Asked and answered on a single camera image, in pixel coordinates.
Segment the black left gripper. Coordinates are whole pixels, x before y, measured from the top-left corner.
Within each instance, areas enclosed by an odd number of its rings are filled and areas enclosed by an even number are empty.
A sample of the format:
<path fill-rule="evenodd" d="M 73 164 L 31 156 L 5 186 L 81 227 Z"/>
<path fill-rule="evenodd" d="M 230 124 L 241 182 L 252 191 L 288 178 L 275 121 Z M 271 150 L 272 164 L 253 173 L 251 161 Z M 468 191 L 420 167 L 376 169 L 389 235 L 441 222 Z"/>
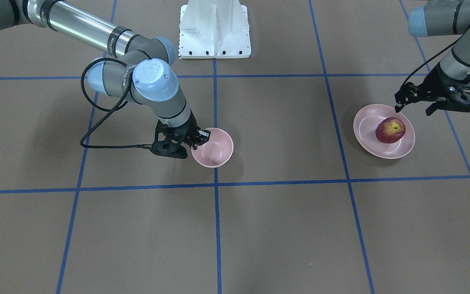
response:
<path fill-rule="evenodd" d="M 395 94 L 395 102 L 396 113 L 417 102 L 431 102 L 425 110 L 426 116 L 437 110 L 470 112 L 470 71 L 465 78 L 456 80 L 436 65 L 420 85 L 404 82 Z"/>

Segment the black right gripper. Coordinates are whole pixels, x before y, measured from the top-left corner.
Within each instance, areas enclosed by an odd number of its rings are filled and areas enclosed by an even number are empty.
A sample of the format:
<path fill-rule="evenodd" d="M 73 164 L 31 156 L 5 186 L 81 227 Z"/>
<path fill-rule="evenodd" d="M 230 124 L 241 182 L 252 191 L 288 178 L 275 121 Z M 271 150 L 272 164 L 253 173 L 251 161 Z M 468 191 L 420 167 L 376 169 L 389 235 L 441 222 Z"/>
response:
<path fill-rule="evenodd" d="M 156 156 L 185 159 L 188 157 L 188 151 L 183 145 L 197 149 L 198 145 L 207 143 L 210 136 L 211 131 L 199 129 L 194 118 L 175 128 L 159 121 L 155 127 L 155 139 L 150 151 Z"/>

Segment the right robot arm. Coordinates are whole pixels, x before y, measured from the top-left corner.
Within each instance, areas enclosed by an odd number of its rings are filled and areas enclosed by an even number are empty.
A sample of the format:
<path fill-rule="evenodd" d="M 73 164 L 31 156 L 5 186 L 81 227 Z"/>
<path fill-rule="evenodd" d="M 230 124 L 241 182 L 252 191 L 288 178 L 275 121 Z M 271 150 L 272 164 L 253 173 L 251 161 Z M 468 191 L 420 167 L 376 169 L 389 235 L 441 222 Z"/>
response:
<path fill-rule="evenodd" d="M 157 116 L 154 141 L 109 149 L 148 149 L 157 156 L 185 159 L 187 147 L 197 149 L 209 141 L 210 131 L 197 125 L 172 71 L 177 53 L 168 39 L 148 39 L 65 0 L 0 0 L 0 31 L 22 24 L 60 32 L 106 54 L 81 74 L 84 97 L 105 112 L 80 140 L 82 147 L 102 149 L 86 140 L 128 103 L 149 106 Z"/>

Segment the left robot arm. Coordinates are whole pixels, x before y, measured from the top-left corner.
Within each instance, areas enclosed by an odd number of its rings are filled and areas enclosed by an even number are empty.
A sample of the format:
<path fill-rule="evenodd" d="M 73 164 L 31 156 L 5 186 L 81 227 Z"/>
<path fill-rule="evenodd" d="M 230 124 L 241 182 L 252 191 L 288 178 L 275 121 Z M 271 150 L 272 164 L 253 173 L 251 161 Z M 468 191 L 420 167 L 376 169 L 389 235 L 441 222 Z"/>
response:
<path fill-rule="evenodd" d="M 441 50 L 443 58 L 415 85 L 406 79 L 394 95 L 394 110 L 409 104 L 430 102 L 426 115 L 436 110 L 470 112 L 470 0 L 429 0 L 414 8 L 408 17 L 414 37 L 459 38 Z"/>

